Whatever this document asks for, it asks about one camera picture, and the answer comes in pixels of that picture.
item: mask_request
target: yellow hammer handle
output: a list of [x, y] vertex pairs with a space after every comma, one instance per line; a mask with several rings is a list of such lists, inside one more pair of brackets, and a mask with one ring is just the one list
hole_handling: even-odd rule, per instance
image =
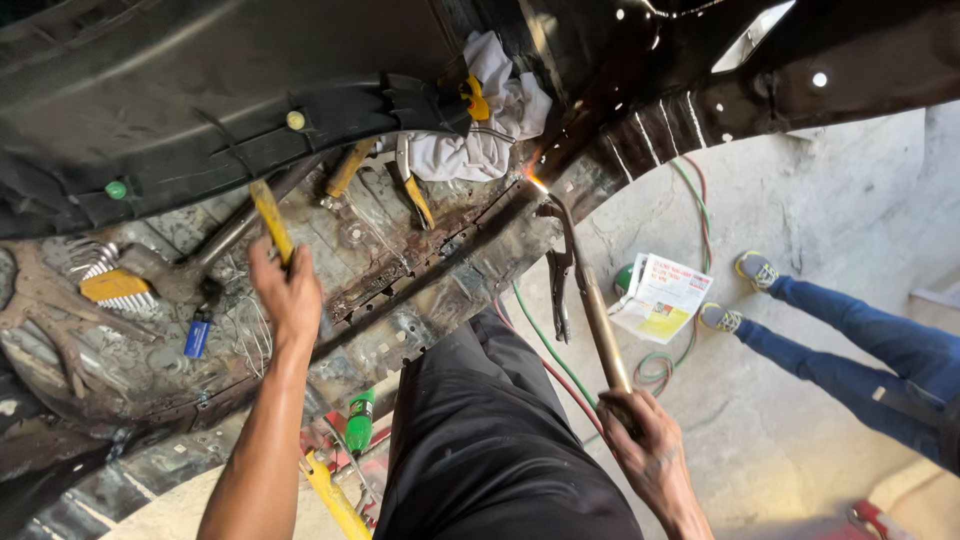
[[363, 159], [370, 153], [377, 139], [378, 137], [372, 136], [353, 145], [347, 157], [344, 158], [344, 161], [337, 167], [337, 172], [333, 174], [333, 178], [326, 183], [324, 192], [327, 195], [336, 199], [347, 189], [350, 180], [353, 179], [353, 175], [357, 174], [360, 163], [363, 162]]
[[267, 224], [267, 231], [274, 239], [276, 250], [280, 254], [280, 264], [284, 268], [290, 266], [290, 260], [294, 256], [294, 242], [290, 239], [290, 234], [287, 233], [287, 228], [283, 225], [283, 218], [280, 217], [280, 208], [276, 205], [273, 191], [261, 178], [250, 184], [250, 196], [257, 211], [263, 217], [263, 222]]

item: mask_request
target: torch flame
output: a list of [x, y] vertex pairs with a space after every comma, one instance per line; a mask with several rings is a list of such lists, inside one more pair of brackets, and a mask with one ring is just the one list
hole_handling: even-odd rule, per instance
[[537, 178], [537, 175], [534, 174], [534, 164], [537, 163], [537, 158], [539, 156], [540, 156], [540, 149], [537, 149], [537, 152], [535, 152], [534, 155], [530, 158], [530, 160], [527, 161], [525, 165], [523, 165], [523, 174], [524, 176], [527, 177], [527, 180], [529, 180], [533, 185], [535, 185], [537, 189], [542, 191], [543, 194], [549, 195], [550, 190], [547, 189], [546, 185], [543, 185], [543, 182], [541, 182], [540, 179]]

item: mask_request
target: blue jeans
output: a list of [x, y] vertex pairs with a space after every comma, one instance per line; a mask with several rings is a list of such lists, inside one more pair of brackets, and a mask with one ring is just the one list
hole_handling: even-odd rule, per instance
[[882, 386], [887, 392], [942, 410], [945, 402], [960, 393], [960, 338], [787, 276], [777, 279], [769, 292], [833, 326], [896, 375], [813, 351], [746, 319], [735, 332], [740, 341], [797, 378], [826, 390], [868, 428], [941, 462], [937, 430], [877, 402], [874, 393]]

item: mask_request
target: newspaper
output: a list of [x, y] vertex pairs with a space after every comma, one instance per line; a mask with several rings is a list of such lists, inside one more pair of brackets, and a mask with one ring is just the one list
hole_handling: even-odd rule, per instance
[[663, 257], [638, 254], [627, 294], [607, 314], [640, 339], [665, 344], [696, 316], [713, 278]]

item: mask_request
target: gray sneaker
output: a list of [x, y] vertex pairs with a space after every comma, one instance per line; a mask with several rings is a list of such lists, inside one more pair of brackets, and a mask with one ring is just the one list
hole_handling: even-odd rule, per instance
[[754, 290], [767, 292], [767, 289], [780, 277], [777, 270], [770, 264], [770, 260], [763, 255], [748, 251], [733, 264], [736, 273], [750, 280]]
[[736, 329], [740, 328], [743, 313], [732, 309], [723, 309], [717, 304], [708, 302], [700, 308], [700, 317], [698, 318], [700, 324], [711, 330], [734, 333]]

